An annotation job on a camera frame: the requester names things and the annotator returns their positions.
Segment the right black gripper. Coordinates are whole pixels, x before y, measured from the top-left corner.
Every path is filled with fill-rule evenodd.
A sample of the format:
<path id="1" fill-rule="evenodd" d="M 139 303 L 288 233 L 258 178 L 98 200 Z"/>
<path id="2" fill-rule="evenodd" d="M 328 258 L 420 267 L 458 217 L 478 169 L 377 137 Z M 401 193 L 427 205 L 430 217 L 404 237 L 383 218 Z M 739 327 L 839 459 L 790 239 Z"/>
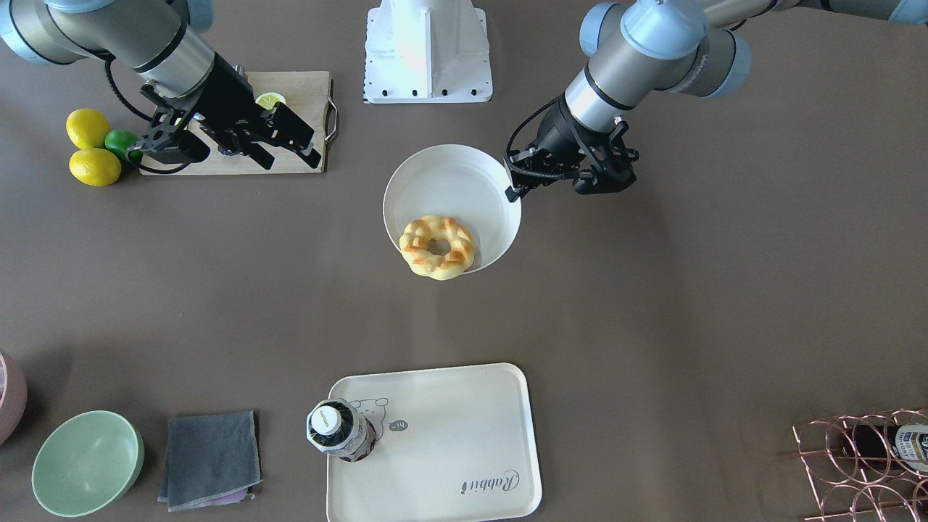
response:
<path id="1" fill-rule="evenodd" d="M 314 148 L 315 130 L 283 103 L 268 110 L 266 122 L 251 85 L 220 55 L 213 57 L 200 85 L 185 96 L 185 104 L 186 115 L 219 149 L 234 149 L 265 170 L 272 168 L 275 158 L 262 144 L 287 149 L 311 168 L 321 163 L 322 155 Z"/>

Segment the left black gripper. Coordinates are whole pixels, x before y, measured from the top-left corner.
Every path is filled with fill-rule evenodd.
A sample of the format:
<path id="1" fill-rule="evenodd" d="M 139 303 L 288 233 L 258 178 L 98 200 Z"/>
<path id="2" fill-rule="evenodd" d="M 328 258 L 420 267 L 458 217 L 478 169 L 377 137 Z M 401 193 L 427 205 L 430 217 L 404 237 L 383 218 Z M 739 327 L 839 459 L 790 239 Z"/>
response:
<path id="1" fill-rule="evenodd" d="M 559 95 L 537 130 L 533 149 L 507 151 L 507 171 L 511 186 L 508 201 L 516 202 L 528 192 L 552 183 L 550 178 L 599 178 L 601 161 L 593 159 L 586 170 L 580 162 L 601 146 L 602 133 L 587 128 L 571 113 L 566 96 Z M 536 175 L 523 174 L 531 171 Z"/>

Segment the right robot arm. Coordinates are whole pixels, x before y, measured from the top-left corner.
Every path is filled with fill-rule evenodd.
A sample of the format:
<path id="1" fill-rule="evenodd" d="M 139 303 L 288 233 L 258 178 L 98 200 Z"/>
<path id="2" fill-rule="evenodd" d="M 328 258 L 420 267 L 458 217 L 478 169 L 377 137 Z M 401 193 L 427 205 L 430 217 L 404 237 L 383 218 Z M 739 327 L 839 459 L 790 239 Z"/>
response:
<path id="1" fill-rule="evenodd" d="M 4 1 L 2 40 L 28 62 L 70 64 L 84 57 L 122 62 L 143 79 L 155 106 L 149 128 L 130 147 L 173 174 L 208 159 L 199 128 L 229 155 L 268 170 L 269 146 L 288 149 L 306 165 L 322 155 L 315 131 L 292 109 L 263 109 L 246 78 L 199 32 L 209 1 Z"/>

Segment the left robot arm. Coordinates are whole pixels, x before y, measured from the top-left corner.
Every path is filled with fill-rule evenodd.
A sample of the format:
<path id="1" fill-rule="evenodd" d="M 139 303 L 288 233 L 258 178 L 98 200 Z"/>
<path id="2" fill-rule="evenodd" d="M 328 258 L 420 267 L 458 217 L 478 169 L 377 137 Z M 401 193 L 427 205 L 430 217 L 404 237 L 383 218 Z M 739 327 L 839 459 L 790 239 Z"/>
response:
<path id="1" fill-rule="evenodd" d="M 589 62 L 567 89 L 538 109 L 536 138 L 507 146 L 508 201 L 557 181 L 581 195 L 616 193 L 636 180 L 639 152 L 624 144 L 626 113 L 653 91 L 697 98 L 735 92 L 751 70 L 746 20 L 795 7 L 924 25 L 924 1 L 603 2 L 587 12 L 580 44 Z"/>

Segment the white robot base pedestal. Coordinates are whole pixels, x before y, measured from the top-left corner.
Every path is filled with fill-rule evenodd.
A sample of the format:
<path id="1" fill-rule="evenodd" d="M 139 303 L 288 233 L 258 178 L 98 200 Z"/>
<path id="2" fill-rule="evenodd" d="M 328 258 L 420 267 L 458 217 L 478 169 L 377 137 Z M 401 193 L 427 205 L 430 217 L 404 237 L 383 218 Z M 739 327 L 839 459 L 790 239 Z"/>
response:
<path id="1" fill-rule="evenodd" d="M 489 102 L 486 14 L 471 1 L 382 1 L 367 13 L 368 104 Z"/>

